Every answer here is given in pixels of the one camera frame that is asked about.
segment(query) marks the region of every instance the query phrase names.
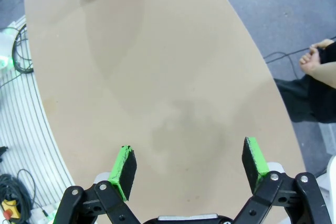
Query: black shirt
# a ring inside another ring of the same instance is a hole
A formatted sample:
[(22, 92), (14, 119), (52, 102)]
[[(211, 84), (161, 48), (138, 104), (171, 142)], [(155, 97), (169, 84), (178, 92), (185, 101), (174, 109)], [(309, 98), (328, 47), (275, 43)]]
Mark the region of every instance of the black shirt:
[[(319, 49), (321, 64), (336, 61), (336, 42)], [(336, 122), (336, 89), (310, 77), (308, 99), (314, 116), (321, 123)]]

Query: red button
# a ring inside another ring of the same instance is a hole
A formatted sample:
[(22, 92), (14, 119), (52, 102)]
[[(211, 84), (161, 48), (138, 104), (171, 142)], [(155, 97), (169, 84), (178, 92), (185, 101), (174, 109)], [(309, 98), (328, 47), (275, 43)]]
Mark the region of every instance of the red button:
[(12, 215), (13, 215), (13, 212), (10, 209), (7, 209), (6, 211), (4, 211), (4, 217), (6, 220), (10, 220)]

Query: hand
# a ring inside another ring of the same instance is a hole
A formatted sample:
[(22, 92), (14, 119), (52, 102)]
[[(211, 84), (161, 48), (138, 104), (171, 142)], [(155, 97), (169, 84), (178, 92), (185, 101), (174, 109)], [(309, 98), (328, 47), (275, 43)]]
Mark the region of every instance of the hand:
[(324, 49), (324, 48), (326, 48), (327, 46), (329, 46), (330, 44), (333, 44), (333, 43), (334, 43), (334, 41), (331, 40), (331, 39), (324, 39), (321, 42), (318, 42), (316, 44), (311, 45), (311, 47), (313, 47), (313, 48), (318, 48), (319, 47), (319, 48)]
[(314, 69), (321, 65), (321, 62), (319, 51), (314, 47), (310, 47), (309, 49), (310, 51), (302, 56), (299, 63), (302, 71), (308, 75), (311, 75)]

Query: screw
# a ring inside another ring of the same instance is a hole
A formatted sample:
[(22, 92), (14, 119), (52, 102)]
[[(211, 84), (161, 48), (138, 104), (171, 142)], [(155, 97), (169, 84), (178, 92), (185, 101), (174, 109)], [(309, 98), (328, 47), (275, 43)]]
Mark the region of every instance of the screw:
[(302, 176), (301, 181), (304, 182), (304, 183), (307, 183), (308, 182), (308, 177), (307, 176)]
[(103, 191), (103, 190), (106, 189), (106, 187), (107, 187), (107, 186), (106, 186), (105, 184), (101, 184), (100, 187), (99, 187), (99, 189)]
[(277, 181), (277, 180), (279, 179), (278, 174), (273, 173), (273, 174), (271, 175), (271, 179), (274, 180), (274, 181)]

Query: person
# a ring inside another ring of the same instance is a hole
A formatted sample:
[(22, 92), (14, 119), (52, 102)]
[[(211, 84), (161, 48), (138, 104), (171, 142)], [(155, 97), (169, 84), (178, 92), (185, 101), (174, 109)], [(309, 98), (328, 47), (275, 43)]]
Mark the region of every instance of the person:
[(336, 42), (313, 44), (299, 61), (301, 79), (275, 79), (293, 122), (336, 122)]

